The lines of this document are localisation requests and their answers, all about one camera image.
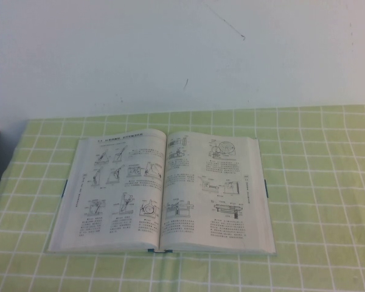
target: side tab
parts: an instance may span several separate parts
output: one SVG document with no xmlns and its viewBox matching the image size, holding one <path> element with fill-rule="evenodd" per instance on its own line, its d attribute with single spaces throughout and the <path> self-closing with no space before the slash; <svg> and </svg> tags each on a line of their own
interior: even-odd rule
<svg viewBox="0 0 365 292">
<path fill-rule="evenodd" d="M 264 179 L 263 182 L 265 183 L 266 197 L 269 198 L 268 187 L 266 186 L 266 180 Z"/>
<path fill-rule="evenodd" d="M 65 182 L 65 186 L 63 187 L 63 191 L 62 191 L 61 198 L 63 198 L 63 194 L 65 193 L 66 185 L 67 185 L 67 184 L 68 184 L 68 180 L 66 180 L 66 182 Z"/>
</svg>

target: circular drawing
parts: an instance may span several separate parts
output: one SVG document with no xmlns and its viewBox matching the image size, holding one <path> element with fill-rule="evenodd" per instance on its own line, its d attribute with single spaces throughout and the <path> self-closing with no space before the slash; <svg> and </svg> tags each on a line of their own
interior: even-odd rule
<svg viewBox="0 0 365 292">
<path fill-rule="evenodd" d="M 219 144 L 219 149 L 222 153 L 227 154 L 232 153 L 235 150 L 235 147 L 231 142 L 222 142 Z"/>
</svg>

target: green checkered tablecloth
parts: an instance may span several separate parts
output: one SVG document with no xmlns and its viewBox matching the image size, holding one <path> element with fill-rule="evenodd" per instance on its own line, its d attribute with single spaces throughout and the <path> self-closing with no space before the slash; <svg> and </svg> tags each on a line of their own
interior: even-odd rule
<svg viewBox="0 0 365 292">
<path fill-rule="evenodd" d="M 258 137 L 277 257 L 45 252 L 80 137 Z M 31 120 L 0 183 L 0 292 L 365 291 L 365 106 Z"/>
</svg>

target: line drawing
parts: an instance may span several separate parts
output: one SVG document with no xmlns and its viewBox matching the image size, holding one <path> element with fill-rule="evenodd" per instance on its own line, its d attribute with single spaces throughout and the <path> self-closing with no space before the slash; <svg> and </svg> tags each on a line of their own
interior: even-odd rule
<svg viewBox="0 0 365 292">
<path fill-rule="evenodd" d="M 108 177 L 106 183 L 107 184 L 115 184 L 115 183 L 118 183 L 120 181 L 119 173 L 120 173 L 120 170 L 123 167 L 124 167 L 124 165 L 122 165 L 118 169 L 112 169 L 111 172 L 109 173 L 109 177 Z"/>
<path fill-rule="evenodd" d="M 106 164 L 109 163 L 109 159 L 107 156 L 108 149 L 106 149 L 95 161 L 95 164 Z"/>
<path fill-rule="evenodd" d="M 235 160 L 233 157 L 235 156 L 235 146 L 228 141 L 220 142 L 219 144 L 212 146 L 209 155 L 215 159 Z"/>
<path fill-rule="evenodd" d="M 188 79 L 187 79 L 187 81 L 186 81 L 186 83 L 184 85 L 184 90 L 185 90 L 185 87 L 187 87 L 187 84 L 188 84 Z"/>
<path fill-rule="evenodd" d="M 160 170 L 162 166 L 156 163 L 148 162 L 145 169 L 145 176 L 152 176 L 154 178 L 162 178 L 162 171 Z"/>
<path fill-rule="evenodd" d="M 91 200 L 88 201 L 89 207 L 88 212 L 86 213 L 87 216 L 96 216 L 103 214 L 102 209 L 105 207 L 105 200 Z"/>
<path fill-rule="evenodd" d="M 153 205 L 152 200 L 150 200 L 147 204 L 142 204 L 141 208 L 139 209 L 139 215 L 156 218 L 156 211 L 157 206 Z"/>
<path fill-rule="evenodd" d="M 166 218 L 171 217 L 190 217 L 190 210 L 194 205 L 188 201 L 186 204 L 177 202 L 175 204 L 167 204 L 166 206 Z"/>
<path fill-rule="evenodd" d="M 114 156 L 114 160 L 112 162 L 121 162 L 122 161 L 122 154 L 124 152 L 124 150 L 126 150 L 127 145 L 123 147 L 123 149 L 121 149 L 120 152 L 116 153 Z"/>
<path fill-rule="evenodd" d="M 211 179 L 203 178 L 199 176 L 201 179 L 201 189 L 207 192 L 217 193 L 219 190 L 219 186 L 215 185 L 215 183 Z"/>
<path fill-rule="evenodd" d="M 181 144 L 183 146 L 187 145 L 187 138 L 183 137 L 183 138 L 176 138 L 175 140 L 171 140 L 168 144 L 168 147 L 171 147 L 176 144 Z"/>
<path fill-rule="evenodd" d="M 224 183 L 224 193 L 231 193 L 231 194 L 239 195 L 239 182 L 226 181 Z"/>
<path fill-rule="evenodd" d="M 122 198 L 120 199 L 120 209 L 119 214 L 132 214 L 134 210 L 127 210 L 128 204 L 134 201 L 133 196 L 130 195 L 128 198 L 126 197 L 126 193 L 123 193 Z"/>
<path fill-rule="evenodd" d="M 139 164 L 130 165 L 127 168 L 127 177 L 141 176 L 141 166 Z"/>
<path fill-rule="evenodd" d="M 100 185 L 100 173 L 102 169 L 98 169 L 92 177 L 92 186 L 97 187 Z"/>
<path fill-rule="evenodd" d="M 228 206 L 228 205 L 215 205 L 215 208 L 217 208 L 217 212 L 222 213 L 230 213 L 234 214 L 234 219 L 238 219 L 238 216 L 242 215 L 239 214 L 240 211 L 242 211 L 242 207 L 239 206 Z"/>
<path fill-rule="evenodd" d="M 176 158 L 176 157 L 182 157 L 185 154 L 181 152 L 181 147 L 177 148 L 176 152 L 172 152 L 169 154 L 169 159 Z"/>
<path fill-rule="evenodd" d="M 243 41 L 246 39 L 246 37 L 244 35 L 242 35 L 231 23 L 229 23 L 228 21 L 226 21 L 223 17 L 221 17 L 214 9 L 211 8 L 211 6 L 209 6 L 207 3 L 205 3 L 204 1 L 202 1 L 203 4 L 214 14 L 216 15 L 220 20 L 223 20 L 224 23 L 226 23 L 234 32 L 236 32 L 237 34 L 239 34 Z"/>
</svg>

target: scratch mark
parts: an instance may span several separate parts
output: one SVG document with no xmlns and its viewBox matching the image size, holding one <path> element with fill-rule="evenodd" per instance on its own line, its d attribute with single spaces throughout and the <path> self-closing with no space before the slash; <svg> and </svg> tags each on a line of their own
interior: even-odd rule
<svg viewBox="0 0 365 292">
<path fill-rule="evenodd" d="M 223 20 L 229 27 L 231 27 L 231 29 L 236 32 L 237 34 L 239 34 L 243 40 L 246 39 L 246 37 L 244 35 L 242 35 L 234 26 L 232 26 L 231 23 L 229 23 L 227 20 L 225 20 L 223 17 L 221 17 L 214 9 L 212 9 L 207 3 L 205 3 L 204 1 L 202 1 L 203 4 L 213 13 L 215 14 L 219 19 Z"/>
<path fill-rule="evenodd" d="M 186 81 L 186 83 L 184 85 L 184 89 L 183 90 L 185 90 L 185 87 L 187 87 L 187 84 L 188 84 L 188 79 L 187 79 L 187 81 Z"/>
</svg>

